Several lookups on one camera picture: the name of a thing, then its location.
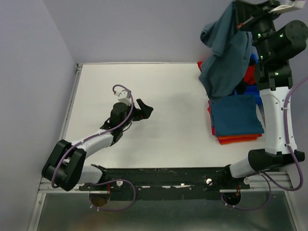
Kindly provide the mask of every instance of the blue cloth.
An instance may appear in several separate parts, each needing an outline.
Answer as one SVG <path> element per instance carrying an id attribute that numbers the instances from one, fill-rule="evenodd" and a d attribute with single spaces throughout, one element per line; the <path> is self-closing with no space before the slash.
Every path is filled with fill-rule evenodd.
<path id="1" fill-rule="evenodd" d="M 212 55 L 202 63 L 199 80 L 210 100 L 230 95 L 243 79 L 252 54 L 250 32 L 236 30 L 231 3 L 220 19 L 206 25 L 201 41 L 212 48 Z"/>
<path id="2" fill-rule="evenodd" d="M 254 96 L 231 95 L 223 97 L 215 103 L 210 101 L 210 104 L 216 136 L 264 133 L 257 117 Z"/>

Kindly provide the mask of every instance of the gray wall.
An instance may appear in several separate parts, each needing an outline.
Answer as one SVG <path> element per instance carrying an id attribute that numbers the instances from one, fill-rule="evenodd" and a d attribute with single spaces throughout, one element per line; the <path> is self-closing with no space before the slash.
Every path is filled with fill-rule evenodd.
<path id="1" fill-rule="evenodd" d="M 197 62 L 199 40 L 231 0 L 44 0 L 79 63 Z"/>
<path id="2" fill-rule="evenodd" d="M 0 230 L 23 231 L 76 66 L 41 0 L 2 0 L 0 22 Z"/>

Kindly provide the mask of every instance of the white tabletop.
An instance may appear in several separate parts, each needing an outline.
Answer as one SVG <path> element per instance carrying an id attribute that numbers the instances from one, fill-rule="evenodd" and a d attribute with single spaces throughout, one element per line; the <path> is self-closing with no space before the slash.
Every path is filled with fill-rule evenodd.
<path id="1" fill-rule="evenodd" d="M 112 86 L 122 84 L 154 111 L 149 119 L 134 122 L 114 146 L 89 157 L 87 165 L 223 167 L 247 157 L 251 149 L 264 148 L 265 135 L 227 145 L 212 136 L 199 74 L 197 64 L 83 65 L 65 139 L 96 132 L 117 102 Z"/>

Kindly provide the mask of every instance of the gray shirt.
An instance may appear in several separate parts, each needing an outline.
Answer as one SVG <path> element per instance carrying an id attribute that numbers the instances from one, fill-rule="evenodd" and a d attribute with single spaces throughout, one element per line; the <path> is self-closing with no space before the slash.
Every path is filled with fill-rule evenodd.
<path id="1" fill-rule="evenodd" d="M 218 21 L 204 27 L 200 36 L 212 48 L 212 55 L 202 63 L 199 76 L 211 100 L 232 93 L 243 79 L 253 51 L 251 33 L 235 32 L 233 12 L 231 3 Z"/>

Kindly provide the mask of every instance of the folded towel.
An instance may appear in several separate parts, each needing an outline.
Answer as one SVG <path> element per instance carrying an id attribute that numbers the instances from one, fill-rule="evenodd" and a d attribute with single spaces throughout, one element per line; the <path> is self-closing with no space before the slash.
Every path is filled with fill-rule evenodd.
<path id="1" fill-rule="evenodd" d="M 217 137 L 264 133 L 252 95 L 232 95 L 216 103 L 210 101 L 210 110 Z"/>

